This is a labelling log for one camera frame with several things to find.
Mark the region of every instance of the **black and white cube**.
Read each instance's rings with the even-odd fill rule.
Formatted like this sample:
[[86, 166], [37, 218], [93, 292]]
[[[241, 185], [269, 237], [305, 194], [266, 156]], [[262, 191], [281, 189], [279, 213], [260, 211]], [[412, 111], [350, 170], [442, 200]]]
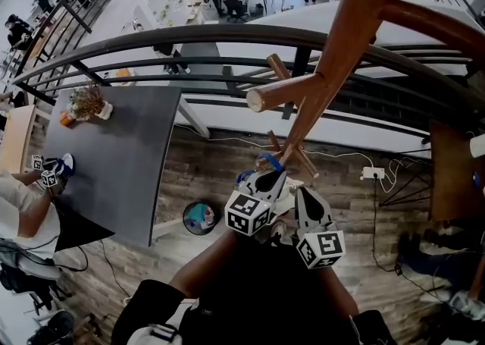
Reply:
[[330, 267], [346, 254], [342, 231], [306, 233], [296, 249], [308, 268]]
[[270, 211], [271, 203], [234, 190], [224, 208], [226, 226], [252, 236], [267, 224]]
[[53, 171], [44, 171], [40, 174], [40, 177], [42, 178], [42, 183], [46, 187], [55, 186], [58, 182], [58, 179]]
[[32, 168], [34, 170], [42, 170], [42, 156], [32, 155]]

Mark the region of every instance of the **gray table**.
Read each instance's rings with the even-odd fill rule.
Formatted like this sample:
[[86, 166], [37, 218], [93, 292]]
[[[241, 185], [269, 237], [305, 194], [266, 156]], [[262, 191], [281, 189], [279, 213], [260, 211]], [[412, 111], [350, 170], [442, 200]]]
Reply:
[[149, 246], [158, 185], [179, 108], [180, 89], [160, 86], [105, 87], [111, 117], [59, 124], [70, 90], [62, 90], [52, 112], [44, 157], [70, 152], [76, 162], [60, 200], [75, 212]]

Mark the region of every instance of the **wood plank flooring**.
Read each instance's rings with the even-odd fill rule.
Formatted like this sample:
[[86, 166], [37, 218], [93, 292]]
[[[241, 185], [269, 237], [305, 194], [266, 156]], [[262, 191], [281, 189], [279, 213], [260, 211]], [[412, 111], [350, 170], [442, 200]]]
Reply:
[[[235, 136], [268, 144], [268, 140], [261, 136], [213, 131], [213, 139]], [[305, 148], [333, 155], [354, 152], [318, 143], [308, 143]], [[175, 127], [158, 195], [158, 221], [179, 218], [186, 205], [197, 199], [210, 199], [222, 210], [234, 188], [236, 176], [241, 171], [252, 169], [255, 158], [261, 152], [258, 147], [240, 141], [207, 141], [187, 129]], [[387, 167], [389, 164], [390, 160], [379, 153], [365, 153], [377, 167]], [[361, 311], [379, 309], [398, 343], [408, 343], [418, 332], [419, 319], [429, 315], [436, 307], [419, 302], [422, 291], [414, 284], [403, 277], [398, 278], [394, 272], [380, 270], [374, 263], [374, 182], [359, 180], [362, 167], [369, 165], [368, 160], [360, 155], [341, 158], [310, 155], [310, 158], [321, 173], [317, 180], [311, 180], [297, 164], [289, 166], [289, 176], [305, 181], [330, 203], [333, 217], [345, 233], [347, 254], [334, 267], [336, 273], [355, 297]], [[409, 171], [400, 168], [398, 185], [406, 182], [416, 167], [411, 166]], [[386, 180], [384, 184], [390, 187], [389, 181]], [[413, 183], [404, 194], [421, 187], [422, 183]], [[387, 197], [377, 185], [378, 200]], [[427, 201], [422, 201], [377, 209], [376, 257], [382, 266], [393, 267], [397, 240], [403, 231], [422, 232], [429, 226], [428, 206]], [[160, 237], [151, 248], [146, 249], [108, 239], [105, 240], [106, 254], [114, 266], [119, 283], [132, 295], [143, 279], [168, 282], [182, 265], [210, 246], [224, 229], [224, 222], [221, 222], [208, 236], [196, 237], [181, 225], [175, 232]], [[102, 319], [103, 336], [98, 341], [109, 343], [111, 330], [124, 306], [126, 295], [114, 282], [100, 242], [85, 246], [85, 250], [89, 257], [89, 269], [81, 273], [64, 273], [62, 284], [76, 293], [66, 302], [66, 306], [79, 316], [92, 312]], [[78, 249], [57, 253], [55, 261], [83, 265], [83, 257]], [[425, 289], [432, 288], [430, 277], [416, 275], [409, 270], [405, 273]]]

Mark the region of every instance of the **power strip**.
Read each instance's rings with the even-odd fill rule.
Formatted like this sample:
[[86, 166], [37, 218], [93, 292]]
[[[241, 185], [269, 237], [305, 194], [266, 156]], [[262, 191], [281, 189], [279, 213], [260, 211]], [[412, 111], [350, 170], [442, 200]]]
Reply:
[[361, 180], [364, 179], [384, 179], [386, 176], [386, 172], [383, 168], [379, 167], [364, 167], [362, 168], [362, 176]]

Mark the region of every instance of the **flower pot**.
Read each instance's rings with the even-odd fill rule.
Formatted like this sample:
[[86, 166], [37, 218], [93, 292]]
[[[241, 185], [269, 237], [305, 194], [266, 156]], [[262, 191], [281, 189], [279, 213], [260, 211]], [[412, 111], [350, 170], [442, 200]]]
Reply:
[[105, 104], [103, 105], [101, 111], [99, 113], [96, 113], [96, 116], [98, 116], [99, 118], [102, 118], [103, 120], [108, 120], [112, 112], [113, 112], [113, 105], [110, 104], [108, 101], [105, 101]]
[[65, 127], [68, 127], [70, 124], [72, 124], [76, 119], [72, 118], [67, 111], [62, 111], [61, 114], [59, 115], [59, 124], [64, 125]]

